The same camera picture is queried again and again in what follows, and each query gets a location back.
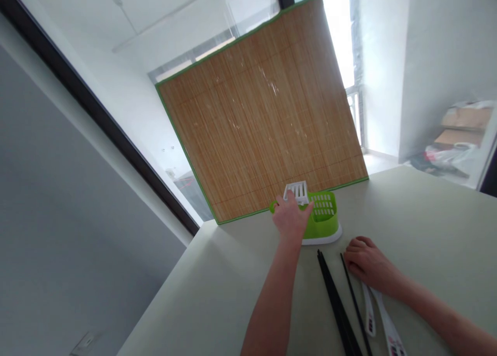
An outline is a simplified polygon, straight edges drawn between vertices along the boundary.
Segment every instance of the green utensil holder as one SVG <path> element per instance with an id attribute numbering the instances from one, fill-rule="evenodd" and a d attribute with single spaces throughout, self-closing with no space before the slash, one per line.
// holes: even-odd
<path id="1" fill-rule="evenodd" d="M 314 201 L 314 209 L 305 228 L 303 245 L 322 245 L 335 242 L 342 235 L 342 227 L 338 222 L 337 201 L 332 192 L 309 193 L 309 202 Z M 274 205 L 269 205 L 269 210 L 274 213 Z M 299 205 L 304 210 L 308 205 Z"/>

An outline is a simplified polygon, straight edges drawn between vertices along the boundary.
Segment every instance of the light green tabletop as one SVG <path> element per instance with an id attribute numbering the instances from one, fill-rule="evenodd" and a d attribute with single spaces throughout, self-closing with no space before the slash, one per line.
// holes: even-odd
<path id="1" fill-rule="evenodd" d="M 335 191 L 343 236 L 322 245 L 361 345 L 339 253 L 358 235 L 373 239 L 404 273 L 497 336 L 497 199 L 397 167 Z M 119 356 L 236 355 L 278 244 L 267 212 L 217 226 L 206 222 L 119 352 Z M 294 287 L 290 355 L 342 355 L 319 269 L 318 247 L 302 247 Z M 361 313 L 364 300 L 352 278 Z M 450 354 L 409 308 L 384 297 L 407 353 Z M 379 312 L 374 355 L 387 355 Z"/>

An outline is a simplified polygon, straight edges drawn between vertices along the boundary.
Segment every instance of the black chopsticks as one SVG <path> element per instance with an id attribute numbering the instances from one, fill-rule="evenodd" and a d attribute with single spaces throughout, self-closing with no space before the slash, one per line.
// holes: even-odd
<path id="1" fill-rule="evenodd" d="M 368 335 L 366 334 L 364 323 L 362 322 L 361 312 L 359 312 L 356 296 L 354 294 L 354 290 L 352 289 L 352 284 L 350 282 L 350 277 L 348 276 L 347 266 L 345 265 L 345 260 L 343 259 L 342 253 L 340 253 L 340 257 L 342 258 L 343 269 L 345 270 L 345 275 L 347 276 L 348 288 L 350 289 L 352 300 L 354 301 L 354 307 L 356 309 L 357 318 L 359 319 L 359 326 L 361 326 L 362 337 L 364 338 L 364 343 L 366 344 L 366 351 L 368 352 L 368 356 L 373 356 L 371 347 L 369 346 Z"/>
<path id="2" fill-rule="evenodd" d="M 326 264 L 325 257 L 319 250 L 317 251 L 317 259 L 321 267 L 321 273 L 323 274 L 323 278 L 325 280 L 326 290 L 328 291 L 328 296 L 330 297 L 331 307 L 333 308 L 333 314 L 335 316 L 335 321 L 337 322 L 345 354 L 347 356 L 362 356 L 356 336 L 354 335 L 347 313 L 343 308 L 337 288 L 333 282 L 333 278 L 331 277 L 328 265 Z"/>

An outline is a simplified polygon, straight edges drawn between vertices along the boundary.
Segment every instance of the ceiling light fixture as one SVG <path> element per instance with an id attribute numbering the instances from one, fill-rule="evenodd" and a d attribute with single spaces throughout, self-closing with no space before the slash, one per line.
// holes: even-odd
<path id="1" fill-rule="evenodd" d="M 135 32 L 135 36 L 138 36 L 138 32 L 136 31 L 135 29 L 135 26 L 133 26 L 133 23 L 131 22 L 131 19 L 128 17 L 128 14 L 126 14 L 126 10 L 124 10 L 124 4 L 123 4 L 123 1 L 122 0 L 112 0 L 114 1 L 114 3 L 119 6 L 119 8 L 122 10 L 124 16 L 126 17 L 129 25 L 131 26 L 131 28 L 133 29 L 133 32 Z"/>
<path id="2" fill-rule="evenodd" d="M 126 12 L 124 11 L 124 8 L 123 8 L 123 2 L 122 2 L 121 0 L 117 0 L 117 2 L 116 2 L 116 0 L 113 0 L 113 1 L 114 1 L 114 3 L 115 3 L 116 5 L 118 5 L 118 6 L 121 8 L 121 10 L 123 10 L 124 15 L 125 15 L 125 16 L 126 16 L 126 18 L 128 19 L 128 22 L 131 24 L 131 21 L 129 20 L 128 16 L 126 15 Z M 130 38 L 130 39 L 128 39 L 128 40 L 126 40 L 126 41 L 122 42 L 122 43 L 121 43 L 121 44 L 119 44 L 119 45 L 116 45 L 116 46 L 112 49 L 112 52 L 113 52 L 113 53 L 118 53 L 118 52 L 120 52 L 122 49 L 124 49 L 124 48 L 126 48 L 127 46 L 129 46 L 129 45 L 130 45 L 133 41 L 135 41 L 138 37 L 140 37 L 140 36 L 144 35 L 144 34 L 145 34 L 145 33 L 147 33 L 147 32 L 150 32 L 150 31 L 151 31 L 151 30 L 153 30 L 156 26 L 158 26 L 159 24 L 161 24 L 161 23 L 162 23 L 162 22 L 164 22 L 165 20 L 167 20 L 167 19 L 169 19 L 169 18 L 174 17 L 174 15 L 176 15 L 177 13 L 179 13 L 181 10 L 183 10 L 183 9 L 187 8 L 187 7 L 188 7 L 188 6 L 190 6 L 191 4 L 195 3 L 196 1 L 198 1 L 198 0 L 188 0 L 188 1 L 186 1 L 184 4 L 182 4 L 182 5 L 180 5 L 179 7 L 177 7 L 175 10 L 173 10 L 173 11 L 171 11 L 171 12 L 167 13 L 166 15 L 164 15 L 163 17 L 161 17 L 161 18 L 157 19 L 155 22 L 153 22 L 153 23 L 152 23 L 152 24 L 150 24 L 149 26 L 145 27 L 145 28 L 144 28 L 144 29 L 142 29 L 140 32 L 136 32 L 136 31 L 135 31 L 135 35 L 134 35 L 132 38 Z"/>

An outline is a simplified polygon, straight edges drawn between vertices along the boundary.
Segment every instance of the gray wall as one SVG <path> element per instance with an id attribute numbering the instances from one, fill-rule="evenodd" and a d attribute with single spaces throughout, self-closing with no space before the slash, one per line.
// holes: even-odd
<path id="1" fill-rule="evenodd" d="M 496 22 L 497 0 L 410 1 L 401 159 L 433 142 L 453 103 L 497 98 Z"/>
<path id="2" fill-rule="evenodd" d="M 0 88 L 0 161 L 164 282 L 192 236 L 1 16 Z"/>
<path id="3" fill-rule="evenodd" d="M 0 16 L 0 354 L 115 355 L 189 239 Z"/>
<path id="4" fill-rule="evenodd" d="M 5 162 L 0 167 L 0 354 L 115 355 L 160 285 Z"/>

